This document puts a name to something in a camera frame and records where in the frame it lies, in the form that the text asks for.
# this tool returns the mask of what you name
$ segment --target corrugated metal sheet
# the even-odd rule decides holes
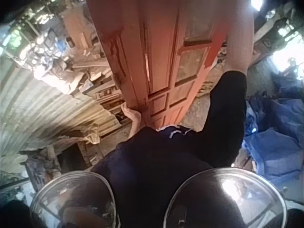
[[[89,96],[64,95],[4,57],[0,89],[2,155],[44,148],[74,130],[89,132],[93,125],[98,125],[100,135],[120,126]]]

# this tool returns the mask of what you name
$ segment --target blue tarp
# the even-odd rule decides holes
[[[288,82],[276,85],[281,89],[274,97],[284,98],[272,99],[258,93],[248,98],[243,143],[256,162],[257,174],[273,184],[298,178],[304,160],[304,103],[293,99],[303,94],[297,94],[301,91],[294,86],[299,85],[297,79],[278,81]]]

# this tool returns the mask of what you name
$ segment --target door panel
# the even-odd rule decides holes
[[[87,0],[124,98],[145,125],[177,124],[200,89],[228,29],[215,22],[214,2]]]

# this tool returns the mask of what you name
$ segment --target hand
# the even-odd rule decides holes
[[[122,108],[123,114],[126,117],[130,118],[133,122],[137,122],[137,123],[141,122],[142,115],[140,114],[140,112],[128,108],[126,102],[121,105],[121,108]]]

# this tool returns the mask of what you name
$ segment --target orange door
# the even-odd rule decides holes
[[[181,121],[227,35],[215,1],[87,2],[128,106],[153,128]]]

